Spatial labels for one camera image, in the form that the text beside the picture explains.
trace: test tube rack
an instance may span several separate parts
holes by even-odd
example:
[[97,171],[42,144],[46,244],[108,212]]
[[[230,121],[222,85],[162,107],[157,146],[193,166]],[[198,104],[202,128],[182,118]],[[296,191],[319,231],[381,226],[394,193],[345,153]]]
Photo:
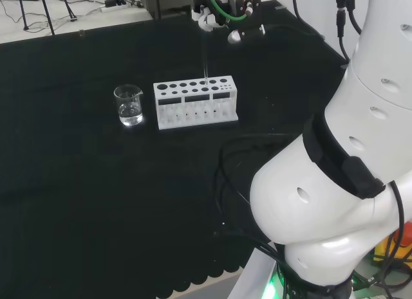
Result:
[[238,120],[231,76],[153,84],[160,130]]

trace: black table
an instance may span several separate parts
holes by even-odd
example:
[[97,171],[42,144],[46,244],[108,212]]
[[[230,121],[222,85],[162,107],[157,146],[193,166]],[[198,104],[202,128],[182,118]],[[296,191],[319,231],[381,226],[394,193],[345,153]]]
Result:
[[[262,40],[207,36],[209,75],[238,87],[239,122],[223,125],[157,128],[153,82],[203,75],[201,32],[187,17],[0,46],[0,298],[167,298],[246,264],[249,242],[212,236],[220,145],[300,133],[344,73],[343,59],[277,5],[263,5],[265,24],[277,26]],[[145,122],[133,129],[114,105],[124,83],[144,92]],[[246,197],[273,154],[236,170]],[[226,208],[258,233],[239,198],[228,195]]]

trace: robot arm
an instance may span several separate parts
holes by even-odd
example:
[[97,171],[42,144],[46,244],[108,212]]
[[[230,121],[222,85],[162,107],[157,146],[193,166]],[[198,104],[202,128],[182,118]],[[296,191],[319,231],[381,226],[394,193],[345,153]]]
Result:
[[411,6],[370,0],[335,96],[252,182],[258,226],[285,245],[287,263],[309,283],[348,281],[361,258],[398,228],[390,181],[398,184],[405,220],[412,218]]
[[193,0],[192,19],[206,32],[229,27],[232,33],[228,40],[237,43],[253,32],[265,34],[260,3],[261,0]]

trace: green cable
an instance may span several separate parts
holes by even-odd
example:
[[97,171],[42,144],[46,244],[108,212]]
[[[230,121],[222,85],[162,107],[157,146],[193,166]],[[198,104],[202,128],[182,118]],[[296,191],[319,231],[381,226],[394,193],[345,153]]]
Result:
[[220,14],[222,14],[223,16],[225,16],[226,18],[228,18],[232,21],[242,21],[247,17],[246,14],[243,14],[242,16],[239,16],[239,17],[231,16],[228,13],[226,13],[225,11],[223,11],[215,0],[211,0],[211,2]]

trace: tripod leg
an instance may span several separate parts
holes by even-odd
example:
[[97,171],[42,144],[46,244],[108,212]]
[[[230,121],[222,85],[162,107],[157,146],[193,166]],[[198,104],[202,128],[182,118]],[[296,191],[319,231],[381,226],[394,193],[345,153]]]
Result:
[[63,0],[63,1],[64,1],[64,4],[66,5],[67,11],[69,12],[69,16],[70,16],[71,21],[76,21],[77,19],[73,19],[73,18],[76,18],[76,15],[71,10],[67,0]]
[[41,0],[41,1],[43,2],[44,11],[46,12],[47,21],[49,22],[50,31],[52,32],[51,34],[54,35],[53,25],[51,24],[52,20],[50,19],[49,10],[47,9],[46,1],[45,0]]
[[19,2],[20,2],[20,8],[21,8],[21,15],[23,17],[23,22],[24,22],[23,30],[26,31],[28,30],[28,27],[27,27],[27,22],[26,22],[26,14],[24,12],[24,7],[23,7],[23,0],[19,0]]

